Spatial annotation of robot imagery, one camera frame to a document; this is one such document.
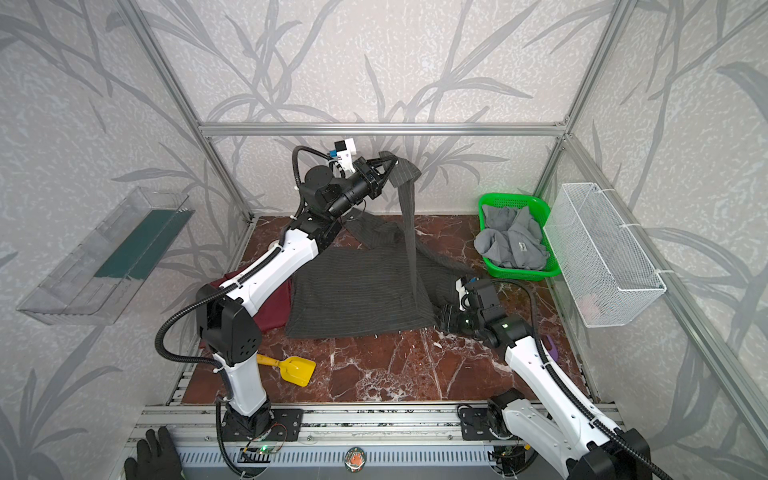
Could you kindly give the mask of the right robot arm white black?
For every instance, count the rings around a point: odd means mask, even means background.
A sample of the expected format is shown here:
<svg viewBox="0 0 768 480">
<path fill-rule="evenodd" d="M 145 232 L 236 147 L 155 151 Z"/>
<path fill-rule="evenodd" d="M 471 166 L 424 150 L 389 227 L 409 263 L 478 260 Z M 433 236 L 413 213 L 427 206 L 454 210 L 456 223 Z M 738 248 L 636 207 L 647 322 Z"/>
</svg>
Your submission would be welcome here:
<svg viewBox="0 0 768 480">
<path fill-rule="evenodd" d="M 666 479 L 650 447 L 635 429 L 624 431 L 602 413 L 563 373 L 539 335 L 540 314 L 533 292 L 531 315 L 508 312 L 496 279 L 463 277 L 443 306 L 441 329 L 470 337 L 497 352 L 545 408 L 539 413 L 516 390 L 492 398 L 489 429 L 497 439 L 517 437 L 530 445 L 564 479 Z"/>
</svg>

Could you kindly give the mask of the clear plastic wall tray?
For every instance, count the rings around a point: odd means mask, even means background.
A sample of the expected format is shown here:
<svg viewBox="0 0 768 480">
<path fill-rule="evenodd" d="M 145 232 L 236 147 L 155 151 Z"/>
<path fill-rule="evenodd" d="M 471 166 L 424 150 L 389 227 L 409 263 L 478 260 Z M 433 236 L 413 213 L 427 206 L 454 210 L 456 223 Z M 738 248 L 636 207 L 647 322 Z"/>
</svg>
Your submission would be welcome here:
<svg viewBox="0 0 768 480">
<path fill-rule="evenodd" d="M 112 325 L 195 210 L 181 192 L 134 188 L 17 310 L 46 325 Z"/>
</svg>

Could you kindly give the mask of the dark grey striped shirt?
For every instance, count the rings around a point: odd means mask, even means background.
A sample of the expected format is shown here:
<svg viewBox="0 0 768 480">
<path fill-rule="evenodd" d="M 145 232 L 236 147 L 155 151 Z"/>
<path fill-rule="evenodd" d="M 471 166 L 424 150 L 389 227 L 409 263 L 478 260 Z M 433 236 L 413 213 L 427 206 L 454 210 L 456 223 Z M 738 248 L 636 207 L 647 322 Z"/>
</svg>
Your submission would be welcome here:
<svg viewBox="0 0 768 480">
<path fill-rule="evenodd" d="M 290 338 L 362 337 L 436 324 L 455 282 L 474 274 L 416 237 L 410 161 L 396 171 L 401 222 L 353 207 L 333 243 L 292 276 Z"/>
</svg>

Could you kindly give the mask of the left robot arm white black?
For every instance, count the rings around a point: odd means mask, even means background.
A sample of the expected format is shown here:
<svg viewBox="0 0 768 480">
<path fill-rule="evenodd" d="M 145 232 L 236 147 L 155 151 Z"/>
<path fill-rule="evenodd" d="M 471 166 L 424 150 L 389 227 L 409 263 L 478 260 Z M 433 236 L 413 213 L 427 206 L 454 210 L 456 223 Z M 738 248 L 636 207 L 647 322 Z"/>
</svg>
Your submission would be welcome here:
<svg viewBox="0 0 768 480">
<path fill-rule="evenodd" d="M 257 354 L 262 333 L 254 316 L 275 290 L 333 243 L 343 216 L 380 196 L 404 164 L 387 151 L 370 160 L 355 157 L 353 148 L 343 141 L 328 153 L 295 147 L 291 165 L 299 205 L 280 237 L 233 278 L 218 287 L 201 287 L 194 303 L 159 328 L 154 346 L 162 358 L 208 364 L 221 374 L 227 395 L 217 405 L 245 435 L 260 437 L 274 422 L 260 378 Z M 198 334 L 212 353 L 209 358 L 173 353 L 165 346 L 170 328 L 191 313 L 196 314 Z"/>
</svg>

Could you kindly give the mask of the purple pink toy tool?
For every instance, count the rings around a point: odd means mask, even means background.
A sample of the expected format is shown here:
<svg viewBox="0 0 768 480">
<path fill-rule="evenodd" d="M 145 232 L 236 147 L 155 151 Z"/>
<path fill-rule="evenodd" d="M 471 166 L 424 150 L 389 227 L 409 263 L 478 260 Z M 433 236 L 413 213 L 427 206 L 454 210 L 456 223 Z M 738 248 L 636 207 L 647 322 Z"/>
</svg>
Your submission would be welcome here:
<svg viewBox="0 0 768 480">
<path fill-rule="evenodd" d="M 548 353 L 548 356 L 554 361 L 557 362 L 559 360 L 559 353 L 557 349 L 556 342 L 550 335 L 545 335 L 542 338 L 543 346 Z"/>
</svg>

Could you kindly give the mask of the maroon folded shirt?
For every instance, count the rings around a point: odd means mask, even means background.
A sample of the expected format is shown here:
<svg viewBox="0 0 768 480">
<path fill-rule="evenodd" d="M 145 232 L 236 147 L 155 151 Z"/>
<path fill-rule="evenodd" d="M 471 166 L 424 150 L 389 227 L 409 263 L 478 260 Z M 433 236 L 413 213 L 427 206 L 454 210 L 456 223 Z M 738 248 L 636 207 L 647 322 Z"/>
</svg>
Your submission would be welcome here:
<svg viewBox="0 0 768 480">
<path fill-rule="evenodd" d="M 222 278 L 212 281 L 198 289 L 195 300 L 200 301 L 213 295 L 216 290 L 227 280 L 240 274 L 244 268 L 225 274 Z M 254 323 L 265 333 L 270 330 L 284 327 L 290 317 L 292 299 L 292 281 L 283 282 L 259 308 L 253 316 Z"/>
</svg>

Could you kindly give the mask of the yellow toy shovel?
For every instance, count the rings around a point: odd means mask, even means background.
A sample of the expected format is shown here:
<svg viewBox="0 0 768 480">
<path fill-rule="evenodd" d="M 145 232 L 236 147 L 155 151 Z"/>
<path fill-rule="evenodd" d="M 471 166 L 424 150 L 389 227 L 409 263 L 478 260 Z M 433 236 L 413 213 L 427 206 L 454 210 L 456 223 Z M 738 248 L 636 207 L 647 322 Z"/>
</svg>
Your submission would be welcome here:
<svg viewBox="0 0 768 480">
<path fill-rule="evenodd" d="M 284 360 L 277 360 L 258 354 L 259 365 L 275 367 L 280 371 L 281 378 L 300 387 L 307 387 L 316 369 L 316 363 L 312 360 L 298 356 L 291 356 Z"/>
</svg>

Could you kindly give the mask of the round red sticker badge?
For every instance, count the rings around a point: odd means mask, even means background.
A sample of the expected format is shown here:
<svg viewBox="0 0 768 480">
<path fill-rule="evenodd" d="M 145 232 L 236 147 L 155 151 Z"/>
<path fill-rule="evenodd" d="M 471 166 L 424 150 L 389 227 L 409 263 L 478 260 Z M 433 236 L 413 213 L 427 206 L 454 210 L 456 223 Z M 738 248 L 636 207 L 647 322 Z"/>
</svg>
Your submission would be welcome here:
<svg viewBox="0 0 768 480">
<path fill-rule="evenodd" d="M 350 448 L 344 455 L 344 466 L 350 473 L 361 471 L 366 464 L 366 452 L 360 447 Z"/>
</svg>

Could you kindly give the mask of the light grey shirt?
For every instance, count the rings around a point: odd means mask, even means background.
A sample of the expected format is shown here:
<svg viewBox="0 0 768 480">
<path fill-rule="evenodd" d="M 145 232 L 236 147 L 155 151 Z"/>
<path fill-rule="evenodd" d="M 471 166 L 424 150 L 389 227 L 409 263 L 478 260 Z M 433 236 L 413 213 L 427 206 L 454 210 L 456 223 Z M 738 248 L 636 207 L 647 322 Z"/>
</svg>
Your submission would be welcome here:
<svg viewBox="0 0 768 480">
<path fill-rule="evenodd" d="M 484 227 L 474 239 L 476 251 L 505 269 L 540 271 L 550 254 L 540 225 L 528 207 L 483 205 Z"/>
</svg>

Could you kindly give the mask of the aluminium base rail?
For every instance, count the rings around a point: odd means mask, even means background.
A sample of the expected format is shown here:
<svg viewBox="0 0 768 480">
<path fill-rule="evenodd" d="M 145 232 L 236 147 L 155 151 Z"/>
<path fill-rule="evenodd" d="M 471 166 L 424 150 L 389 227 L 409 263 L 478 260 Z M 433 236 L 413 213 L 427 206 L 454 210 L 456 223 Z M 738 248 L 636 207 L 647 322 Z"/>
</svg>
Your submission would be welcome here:
<svg viewBox="0 0 768 480">
<path fill-rule="evenodd" d="M 298 436 L 285 440 L 283 427 L 273 440 L 226 441 L 219 450 L 215 411 L 205 405 L 147 407 L 119 456 L 134 455 L 137 442 L 150 428 L 165 426 L 173 437 L 184 470 L 224 468 L 228 461 L 242 469 L 275 473 L 279 469 L 343 467 L 352 447 L 366 452 L 365 467 L 484 467 L 492 451 L 527 444 L 519 438 L 468 439 L 469 411 L 452 402 L 317 403 L 299 404 L 301 417 L 293 423 Z M 271 455 L 243 454 L 247 445 L 274 444 Z"/>
</svg>

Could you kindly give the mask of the green plastic basket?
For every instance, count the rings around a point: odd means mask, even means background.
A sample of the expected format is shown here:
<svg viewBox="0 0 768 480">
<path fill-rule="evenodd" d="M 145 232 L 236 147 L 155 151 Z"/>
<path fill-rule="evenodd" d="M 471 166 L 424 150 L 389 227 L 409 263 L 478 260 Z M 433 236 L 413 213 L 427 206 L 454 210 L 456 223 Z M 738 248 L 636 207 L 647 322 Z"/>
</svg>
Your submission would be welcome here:
<svg viewBox="0 0 768 480">
<path fill-rule="evenodd" d="M 489 274 L 541 281 L 561 273 L 544 226 L 550 207 L 538 197 L 488 193 L 478 201 L 480 232 L 474 248 Z"/>
</svg>

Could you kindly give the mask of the black glove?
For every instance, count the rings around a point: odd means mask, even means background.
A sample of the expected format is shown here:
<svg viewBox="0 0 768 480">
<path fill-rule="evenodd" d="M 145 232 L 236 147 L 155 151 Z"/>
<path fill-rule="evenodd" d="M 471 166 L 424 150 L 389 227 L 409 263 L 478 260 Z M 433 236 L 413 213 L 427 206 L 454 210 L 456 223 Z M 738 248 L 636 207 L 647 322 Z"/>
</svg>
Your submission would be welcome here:
<svg viewBox="0 0 768 480">
<path fill-rule="evenodd" d="M 124 462 L 127 480 L 184 480 L 180 456 L 169 430 L 148 429 L 137 443 L 136 457 Z"/>
</svg>

